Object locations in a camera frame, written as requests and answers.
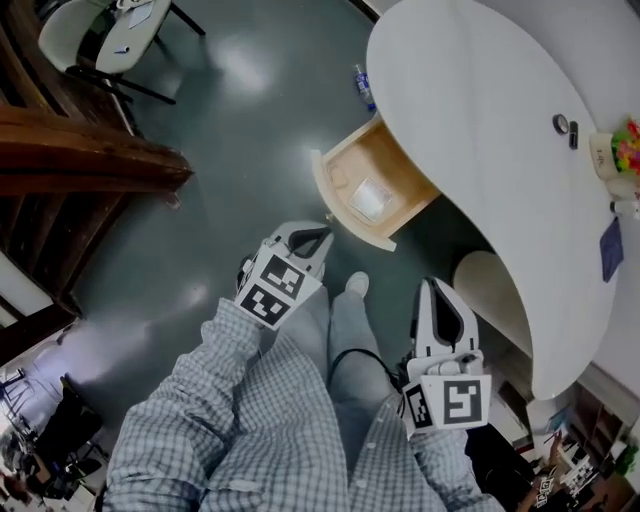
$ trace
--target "desk leg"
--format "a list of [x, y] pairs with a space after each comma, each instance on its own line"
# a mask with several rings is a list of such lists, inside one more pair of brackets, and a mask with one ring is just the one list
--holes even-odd
[[202, 30], [202, 28], [200, 28], [200, 25], [198, 25], [195, 21], [193, 21], [191, 18], [189, 18], [189, 16], [187, 16], [186, 13], [182, 9], [180, 9], [180, 7], [178, 7], [176, 4], [174, 4], [173, 2], [171, 2], [170, 9], [175, 13], [175, 15], [178, 18], [180, 18], [187, 25], [189, 25], [191, 27], [191, 29], [196, 34], [201, 35], [201, 36], [206, 35], [206, 32], [204, 30]]
[[527, 314], [509, 271], [497, 255], [486, 251], [467, 254], [456, 267], [453, 289], [477, 315], [531, 357]]

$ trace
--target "wooden drawer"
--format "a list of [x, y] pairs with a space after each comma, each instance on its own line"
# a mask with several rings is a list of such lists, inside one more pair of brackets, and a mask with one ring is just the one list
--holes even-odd
[[375, 117], [327, 154], [313, 175], [335, 218], [367, 243], [394, 251], [389, 237], [440, 195]]

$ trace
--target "colorful object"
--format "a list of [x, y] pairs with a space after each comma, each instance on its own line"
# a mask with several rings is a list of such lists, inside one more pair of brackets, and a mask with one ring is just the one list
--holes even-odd
[[613, 134], [611, 150], [618, 172], [640, 176], [640, 125], [629, 118], [625, 127]]

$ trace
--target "checkered shirt sleeve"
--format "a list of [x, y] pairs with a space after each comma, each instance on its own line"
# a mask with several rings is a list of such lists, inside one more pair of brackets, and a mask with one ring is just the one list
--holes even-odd
[[126, 416], [107, 476], [105, 511], [192, 511], [233, 433], [233, 389], [258, 349], [258, 325], [222, 299], [203, 344]]

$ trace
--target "shoe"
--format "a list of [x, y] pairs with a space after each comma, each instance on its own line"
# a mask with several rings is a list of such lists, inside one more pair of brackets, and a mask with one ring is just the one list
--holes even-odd
[[349, 278], [344, 289], [355, 292], [364, 299], [369, 290], [369, 276], [364, 272], [356, 272]]

